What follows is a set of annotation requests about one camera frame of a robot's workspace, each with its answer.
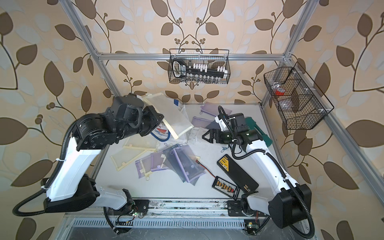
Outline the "dark blue mesh pouch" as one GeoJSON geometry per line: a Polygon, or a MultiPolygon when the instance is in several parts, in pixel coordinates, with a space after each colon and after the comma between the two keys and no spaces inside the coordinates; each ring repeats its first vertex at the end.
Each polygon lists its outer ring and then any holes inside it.
{"type": "Polygon", "coordinates": [[[173,149],[175,149],[179,146],[180,146],[179,144],[175,144],[175,145],[169,146],[168,148],[163,150],[163,154],[166,156],[164,164],[166,165],[167,168],[174,171],[180,177],[182,182],[184,183],[186,181],[185,176],[183,174],[183,171],[181,170],[181,167],[178,163],[176,155],[173,151],[173,149]]]}

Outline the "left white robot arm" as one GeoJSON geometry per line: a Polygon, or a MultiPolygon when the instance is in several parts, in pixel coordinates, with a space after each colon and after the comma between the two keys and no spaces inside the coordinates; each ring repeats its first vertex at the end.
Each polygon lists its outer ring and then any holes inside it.
{"type": "Polygon", "coordinates": [[[135,94],[113,99],[112,106],[99,114],[86,114],[67,129],[60,157],[52,175],[42,181],[35,194],[19,202],[12,210],[18,217],[47,213],[79,212],[88,207],[102,207],[108,225],[118,235],[123,231],[113,225],[108,210],[134,216],[138,207],[127,189],[99,187],[86,171],[106,146],[139,134],[145,137],[159,126],[164,115],[146,106],[135,94]]]}

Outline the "purple mesh pouch pile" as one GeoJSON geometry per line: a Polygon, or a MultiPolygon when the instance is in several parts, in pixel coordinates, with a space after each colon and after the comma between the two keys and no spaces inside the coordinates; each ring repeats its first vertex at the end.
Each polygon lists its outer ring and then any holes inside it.
{"type": "Polygon", "coordinates": [[[182,179],[195,186],[198,179],[205,174],[205,170],[196,162],[198,158],[191,147],[189,145],[179,146],[174,148],[171,153],[176,158],[182,179]]]}

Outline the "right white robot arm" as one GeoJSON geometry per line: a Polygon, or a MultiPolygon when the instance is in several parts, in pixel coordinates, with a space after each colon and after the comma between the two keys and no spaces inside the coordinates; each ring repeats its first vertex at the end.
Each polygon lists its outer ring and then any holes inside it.
{"type": "Polygon", "coordinates": [[[282,167],[269,151],[270,140],[257,124],[243,114],[229,115],[218,106],[215,118],[219,129],[208,130],[202,138],[209,143],[228,145],[231,153],[217,161],[217,165],[243,191],[240,200],[242,212],[252,216],[262,212],[267,219],[254,231],[254,235],[272,220],[280,228],[290,227],[304,239],[315,235],[315,224],[311,215],[312,192],[304,184],[300,185],[282,167]],[[258,183],[238,164],[251,158],[267,179],[273,192],[272,197],[263,197],[258,191],[258,183]]]}

